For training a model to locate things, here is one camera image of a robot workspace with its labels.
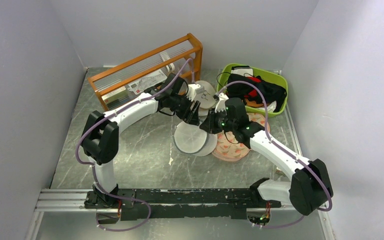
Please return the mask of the white mesh laundry bag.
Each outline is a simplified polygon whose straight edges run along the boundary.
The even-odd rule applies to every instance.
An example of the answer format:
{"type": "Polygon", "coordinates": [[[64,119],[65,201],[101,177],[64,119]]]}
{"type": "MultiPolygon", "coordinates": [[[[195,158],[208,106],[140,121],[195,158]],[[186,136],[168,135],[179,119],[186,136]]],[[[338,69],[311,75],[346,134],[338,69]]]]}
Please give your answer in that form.
{"type": "Polygon", "coordinates": [[[203,157],[211,154],[217,146],[218,137],[199,128],[197,125],[180,122],[174,131],[173,142],[182,153],[203,157]]]}

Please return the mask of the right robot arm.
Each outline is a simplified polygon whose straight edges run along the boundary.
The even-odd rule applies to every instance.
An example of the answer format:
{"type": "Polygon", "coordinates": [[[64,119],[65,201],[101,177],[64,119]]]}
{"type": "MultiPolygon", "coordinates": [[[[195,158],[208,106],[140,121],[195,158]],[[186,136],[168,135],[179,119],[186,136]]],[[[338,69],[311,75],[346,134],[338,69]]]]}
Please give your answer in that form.
{"type": "Polygon", "coordinates": [[[289,203],[304,216],[332,209],[333,189],[326,164],[309,160],[276,140],[264,126],[249,119],[239,98],[220,100],[199,128],[209,134],[233,133],[237,142],[266,157],[286,175],[288,182],[264,180],[250,193],[255,207],[268,201],[289,203]]]}

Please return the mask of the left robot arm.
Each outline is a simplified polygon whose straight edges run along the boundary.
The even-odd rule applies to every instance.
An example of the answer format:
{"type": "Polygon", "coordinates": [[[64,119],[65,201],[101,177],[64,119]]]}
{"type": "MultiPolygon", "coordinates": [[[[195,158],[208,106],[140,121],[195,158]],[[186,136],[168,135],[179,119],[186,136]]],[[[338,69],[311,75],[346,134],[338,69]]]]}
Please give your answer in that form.
{"type": "Polygon", "coordinates": [[[93,192],[106,208],[114,207],[120,198],[113,160],[119,151],[120,134],[137,121],[169,109],[187,123],[198,125],[197,96],[204,92],[200,84],[188,84],[183,78],[170,74],[167,79],[144,90],[135,100],[114,110],[89,114],[77,150],[83,150],[86,161],[79,163],[92,168],[93,192]]]}

